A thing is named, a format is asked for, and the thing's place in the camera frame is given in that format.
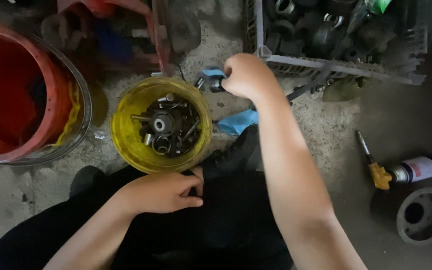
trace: blue rag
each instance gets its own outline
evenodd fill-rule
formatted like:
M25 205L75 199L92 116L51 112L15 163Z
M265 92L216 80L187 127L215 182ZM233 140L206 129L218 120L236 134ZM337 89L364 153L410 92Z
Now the blue rag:
M247 109L240 113L225 117L223 120L220 120L217 125L224 133L230 135L241 135L248 126L258 123L258 112L252 109Z

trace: black shoe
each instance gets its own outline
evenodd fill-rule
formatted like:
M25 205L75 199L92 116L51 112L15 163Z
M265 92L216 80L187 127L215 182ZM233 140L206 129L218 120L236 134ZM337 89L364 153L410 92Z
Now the black shoe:
M207 182L235 173L255 172L261 162L258 125L250 125L228 150L214 151L200 166Z
M71 187L69 188L69 198L73 198L85 192L93 185L106 181L107 179L108 177L102 170L94 166L85 166L74 176Z

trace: plastic crate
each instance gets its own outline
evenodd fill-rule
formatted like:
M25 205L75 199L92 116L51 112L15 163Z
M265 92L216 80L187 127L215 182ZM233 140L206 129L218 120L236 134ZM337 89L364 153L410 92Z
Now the plastic crate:
M416 66L427 53L428 39L428 1L417 0L415 23L398 40L393 47L388 47L387 54L391 57L382 59L381 64L355 63L320 58L303 58L273 55L265 46L263 0L245 1L246 39L249 50L273 70L276 75L289 77L315 77L321 73L327 63L331 63L328 78L371 77L391 80L410 85L421 85L426 76L415 74Z

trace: aerosol can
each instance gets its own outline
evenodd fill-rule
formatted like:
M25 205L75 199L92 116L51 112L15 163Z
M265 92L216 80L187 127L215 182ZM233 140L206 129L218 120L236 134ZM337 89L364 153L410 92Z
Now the aerosol can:
M432 156L418 156L403 160L385 169L374 162L361 132L356 131L359 143L366 154L367 163L375 187L387 190L391 184L405 185L432 177Z

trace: concrete floor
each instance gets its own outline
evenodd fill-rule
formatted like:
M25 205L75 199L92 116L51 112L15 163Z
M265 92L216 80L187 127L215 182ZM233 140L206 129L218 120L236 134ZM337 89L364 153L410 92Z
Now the concrete floor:
M190 2L201 19L202 44L183 61L189 81L195 79L201 67L223 65L226 58L243 49L241 32L227 30L242 25L241 4L230 0L221 0L221 4L222 15L215 13L214 0ZM215 16L222 16L223 20L215 23ZM366 88L361 97L339 103L324 103L321 94L306 93L293 106L339 221L369 269L432 270L432 244L411 246L372 220L369 201L375 187L354 137L354 131L361 130L375 159L381 162L432 153L432 54L423 70L429 76L421 87L376 83ZM104 90L109 99L109 115L122 92L140 78L108 76ZM291 91L301 81L281 79L280 83L285 91ZM205 94L214 120L240 112L250 104L226 93ZM105 138L95 138L96 131L103 132ZM217 129L213 133L212 149L223 149L235 139ZM0 237L25 219L67 200L73 176L86 165L107 173L125 166L112 144L108 119L62 159L32 168L0 166ZM432 180L422 184L432 186Z

